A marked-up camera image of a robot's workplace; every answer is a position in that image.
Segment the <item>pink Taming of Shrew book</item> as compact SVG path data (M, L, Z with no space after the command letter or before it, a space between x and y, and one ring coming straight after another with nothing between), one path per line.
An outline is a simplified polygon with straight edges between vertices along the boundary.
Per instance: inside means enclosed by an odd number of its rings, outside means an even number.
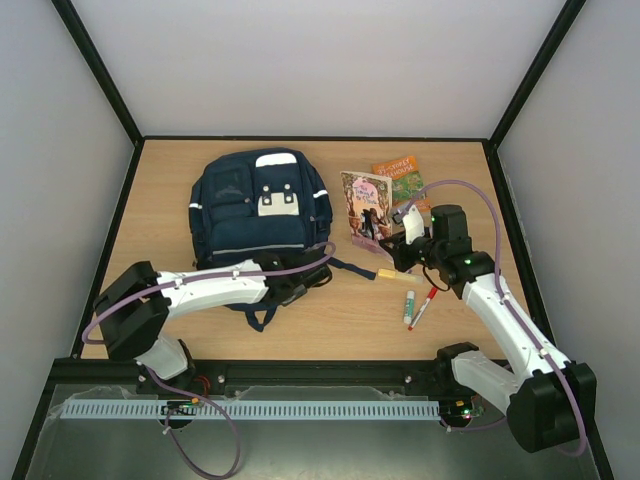
M340 176L352 244L392 261L380 244L392 235L392 180L354 171L342 171Z

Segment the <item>yellow highlighter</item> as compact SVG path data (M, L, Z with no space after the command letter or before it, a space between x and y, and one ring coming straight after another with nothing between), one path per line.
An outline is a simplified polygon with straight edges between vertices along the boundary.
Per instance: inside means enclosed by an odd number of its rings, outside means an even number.
M396 280L402 282L408 282L412 284L423 284L424 278L411 273L403 273L390 269L379 269L376 274L377 279Z

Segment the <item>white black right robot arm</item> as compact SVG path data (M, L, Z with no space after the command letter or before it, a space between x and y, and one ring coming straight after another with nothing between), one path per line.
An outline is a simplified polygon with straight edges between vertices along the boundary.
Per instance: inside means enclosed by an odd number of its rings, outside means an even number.
M593 371L571 361L538 329L513 297L496 257L474 250L460 206L434 208L429 225L415 208L397 211L393 220L402 231L380 244L395 268L436 270L488 328L508 362L501 367L470 343L451 345L437 353L438 384L450 392L466 387L487 400L527 452L577 441L574 453L581 455L594 420Z

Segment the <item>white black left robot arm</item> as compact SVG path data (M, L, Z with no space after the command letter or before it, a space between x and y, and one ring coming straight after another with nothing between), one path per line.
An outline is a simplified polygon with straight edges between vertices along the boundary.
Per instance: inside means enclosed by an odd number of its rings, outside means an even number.
M164 332L165 325L202 310L225 307L242 312L261 332L277 310L332 279L320 252L261 253L226 267L192 272L156 271L149 261L125 270L94 302L95 319L83 333L100 330L108 358L136 361L162 380L191 368L187 347Z

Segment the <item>red capped white marker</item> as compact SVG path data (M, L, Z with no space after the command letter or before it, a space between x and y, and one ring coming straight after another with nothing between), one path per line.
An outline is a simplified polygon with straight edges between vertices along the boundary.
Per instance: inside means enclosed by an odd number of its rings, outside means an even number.
M438 292L438 289L436 287L432 287L431 288L431 290L429 291L429 293L428 293L427 297L425 298L424 302L421 304L421 306L419 307L417 313L415 314L414 318L409 323L409 326L408 326L408 330L409 331L412 331L416 327L416 325L418 324L419 320L423 316L425 310L429 306L430 302L436 296L437 292Z

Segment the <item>black aluminium frame rail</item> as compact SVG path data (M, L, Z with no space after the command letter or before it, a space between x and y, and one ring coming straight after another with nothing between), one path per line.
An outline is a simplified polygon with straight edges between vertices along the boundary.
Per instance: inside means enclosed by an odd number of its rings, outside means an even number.
M417 361L258 361L197 360L195 367L168 385L194 393L231 396L261 387L372 387L380 392L429 398L466 398L468 387L445 378L437 360ZM132 362L57 359L46 387L124 385L141 394L169 396L146 369Z

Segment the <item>orange Treehouse book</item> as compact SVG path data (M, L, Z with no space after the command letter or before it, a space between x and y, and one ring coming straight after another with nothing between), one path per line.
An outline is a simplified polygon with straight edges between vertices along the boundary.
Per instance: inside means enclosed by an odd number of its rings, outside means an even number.
M413 155L374 164L372 172L392 180L393 208L404 208L413 196L424 187L418 162Z

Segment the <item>green white glue stick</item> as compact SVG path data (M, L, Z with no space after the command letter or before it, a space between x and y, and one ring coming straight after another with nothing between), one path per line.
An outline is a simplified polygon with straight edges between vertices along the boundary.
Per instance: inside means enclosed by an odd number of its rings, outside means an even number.
M403 309L403 323L409 325L413 319L415 308L415 292L409 290L406 293L404 309Z

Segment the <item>navy blue student backpack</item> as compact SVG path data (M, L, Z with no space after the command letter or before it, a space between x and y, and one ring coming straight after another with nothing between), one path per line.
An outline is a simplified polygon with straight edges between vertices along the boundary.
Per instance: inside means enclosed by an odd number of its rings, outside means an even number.
M199 270L278 255L325 252L333 210L315 167L298 151L263 148L223 155L209 163L194 183L189 227ZM327 261L367 280L375 272Z

